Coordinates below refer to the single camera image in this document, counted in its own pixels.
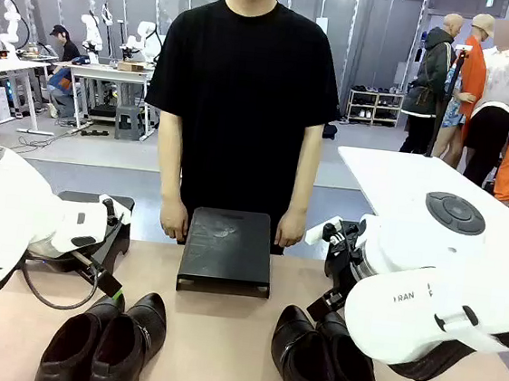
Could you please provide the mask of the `person's left hand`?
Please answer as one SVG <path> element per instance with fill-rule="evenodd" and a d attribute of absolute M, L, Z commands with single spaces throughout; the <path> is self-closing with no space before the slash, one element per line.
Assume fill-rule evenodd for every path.
<path fill-rule="evenodd" d="M 306 215 L 305 209 L 287 209 L 277 225 L 274 244 L 280 248 L 288 248 L 301 241 L 305 233 Z"/>

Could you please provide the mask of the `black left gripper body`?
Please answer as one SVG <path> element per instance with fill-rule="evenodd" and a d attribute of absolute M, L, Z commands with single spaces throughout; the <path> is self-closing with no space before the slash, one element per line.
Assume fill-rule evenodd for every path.
<path fill-rule="evenodd" d="M 98 284 L 100 282 L 102 274 L 106 272 L 100 262 L 78 251 L 72 251 L 69 255 L 76 262 L 75 271 L 78 275 L 83 277 L 88 283 Z"/>

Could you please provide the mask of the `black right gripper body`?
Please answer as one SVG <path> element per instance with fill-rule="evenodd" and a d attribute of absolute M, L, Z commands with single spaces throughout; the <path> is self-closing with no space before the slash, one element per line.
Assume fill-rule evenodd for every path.
<path fill-rule="evenodd" d="M 362 251 L 356 243 L 365 230 L 365 222 L 340 220 L 329 230 L 329 250 L 325 259 L 325 274 L 332 279 L 330 301 L 345 301 L 351 289 L 361 279 L 360 263 L 363 262 Z"/>

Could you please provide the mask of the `person's right hand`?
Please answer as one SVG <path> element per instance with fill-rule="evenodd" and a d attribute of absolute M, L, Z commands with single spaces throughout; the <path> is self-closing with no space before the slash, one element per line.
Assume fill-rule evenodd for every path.
<path fill-rule="evenodd" d="M 187 209 L 180 198 L 167 196 L 162 198 L 159 220 L 167 237 L 178 243 L 185 242 L 189 226 L 188 218 Z"/>

